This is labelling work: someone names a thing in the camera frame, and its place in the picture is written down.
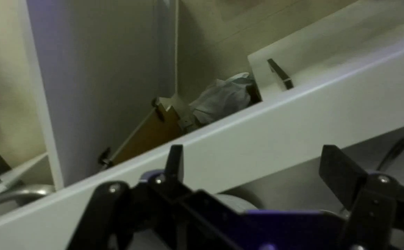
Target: cabinet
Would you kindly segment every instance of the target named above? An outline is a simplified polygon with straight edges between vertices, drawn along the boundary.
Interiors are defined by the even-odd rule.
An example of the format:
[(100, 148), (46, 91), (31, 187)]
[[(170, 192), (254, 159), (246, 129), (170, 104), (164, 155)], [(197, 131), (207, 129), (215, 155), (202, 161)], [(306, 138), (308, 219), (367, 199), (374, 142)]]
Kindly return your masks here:
[[(45, 248), (64, 248), (93, 188), (99, 183), (117, 179), (136, 184), (145, 170), (165, 165), (172, 142), (185, 145), (185, 183), (192, 188), (218, 192), (311, 161), (321, 154), (324, 144), (332, 142), (345, 148), (404, 127), (404, 24), (403, 29), (399, 27), (397, 30), (403, 30), (403, 36), (396, 40), (393, 49), (382, 56), (377, 52), (377, 56), (370, 52), (365, 56), (363, 52), (361, 58), (354, 61), (357, 67), (354, 70), (335, 70), (336, 74), (324, 81), (311, 80), (302, 87), (268, 98), (135, 156), (117, 167), (86, 177), (50, 197), (0, 216), (0, 248), (39, 248), (41, 241)], [(61, 97), (63, 92), (59, 88), (50, 87), (53, 88), (50, 91), (56, 92), (52, 98)], [(67, 95), (66, 99), (74, 99), (72, 97), (79, 98), (81, 95)], [(60, 127), (70, 129), (66, 130), (68, 136), (78, 133), (82, 140), (75, 141), (79, 142), (91, 144), (92, 141), (95, 145), (99, 144), (97, 141), (104, 141), (93, 152), (107, 147), (106, 141), (109, 140), (104, 134), (103, 138), (96, 138), (100, 133), (92, 137), (92, 133), (82, 131), (84, 127), (88, 129), (86, 122), (92, 123), (92, 117), (88, 116), (84, 122), (77, 120), (72, 123), (72, 129), (72, 126), (57, 123), (64, 122), (64, 119), (54, 119), (56, 115), (52, 112), (64, 115), (60, 112), (64, 106), (52, 105), (49, 95), (45, 108), (50, 111), (52, 148), (60, 148), (59, 133), (56, 133)], [(74, 158), (75, 155), (81, 158), (84, 155), (84, 151), (72, 151), (78, 148), (78, 142), (68, 144), (66, 140), (68, 137), (60, 138), (68, 147), (66, 154), (59, 149), (59, 161), (64, 155), (66, 158)], [(74, 158), (74, 163), (78, 165), (70, 165), (68, 167), (60, 163), (61, 167), (57, 170), (74, 176), (74, 170), (91, 167), (93, 161), (85, 158), (88, 163), (84, 163), (82, 158), (79, 161)]]
[(57, 187), (100, 170), (150, 112), (177, 91), (175, 0), (28, 0), (28, 51)]

